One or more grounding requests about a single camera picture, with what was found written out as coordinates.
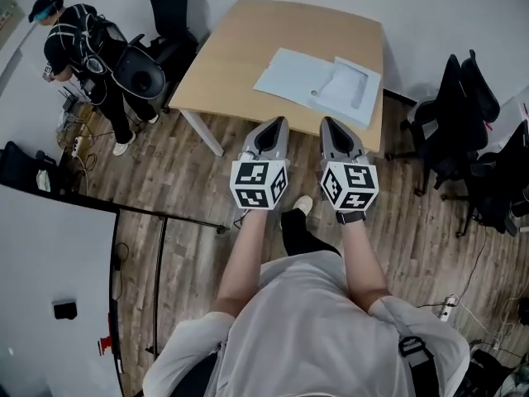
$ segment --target sneaker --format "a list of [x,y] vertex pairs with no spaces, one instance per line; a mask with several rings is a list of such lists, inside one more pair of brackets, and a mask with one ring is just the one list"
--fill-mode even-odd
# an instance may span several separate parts
[[[296,203],[294,203],[292,210],[295,208],[298,208],[305,213],[305,216],[307,216],[312,210],[312,198],[308,195],[301,196],[296,200]],[[279,222],[279,229],[283,231],[283,225],[281,225],[281,222]]]
[[148,122],[148,123],[157,123],[157,122],[158,122],[158,119],[160,119],[160,115],[156,115],[156,116],[153,117],[152,119],[149,119],[147,122]]
[[132,144],[132,142],[135,139],[136,139],[136,134],[132,132],[132,137],[128,142],[126,142],[125,144],[120,144],[117,142],[116,145],[114,146],[114,150],[112,151],[113,155],[122,155],[123,153],[125,153],[126,149],[129,148],[129,145]]

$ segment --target baseboard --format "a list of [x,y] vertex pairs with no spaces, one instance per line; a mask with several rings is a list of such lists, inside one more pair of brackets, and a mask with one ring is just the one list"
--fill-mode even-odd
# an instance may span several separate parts
[[411,100],[409,97],[403,96],[402,94],[395,93],[394,91],[388,90],[384,88],[383,95],[385,97],[390,97],[393,100],[397,100],[400,103],[407,104],[408,106],[415,106],[417,102],[415,100]]

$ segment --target hat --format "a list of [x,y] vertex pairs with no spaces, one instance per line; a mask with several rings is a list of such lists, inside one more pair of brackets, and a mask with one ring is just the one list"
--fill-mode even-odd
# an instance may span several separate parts
[[29,22],[42,21],[50,15],[55,15],[62,9],[63,3],[64,0],[36,0],[27,19]]

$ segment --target black and white marker cube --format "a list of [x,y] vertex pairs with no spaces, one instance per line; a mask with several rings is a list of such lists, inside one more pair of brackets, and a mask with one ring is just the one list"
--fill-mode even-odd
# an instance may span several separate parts
[[328,162],[321,186],[335,210],[365,211],[379,193],[373,165]]
[[285,160],[236,160],[231,164],[230,189],[239,208],[272,210],[287,185]]

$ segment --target wristwatch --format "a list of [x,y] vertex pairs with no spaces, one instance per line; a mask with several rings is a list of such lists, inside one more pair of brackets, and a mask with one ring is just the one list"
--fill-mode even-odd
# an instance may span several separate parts
[[336,220],[338,223],[341,223],[342,225],[345,225],[346,223],[352,223],[357,221],[364,221],[365,220],[365,213],[361,210],[358,210],[356,212],[336,212]]

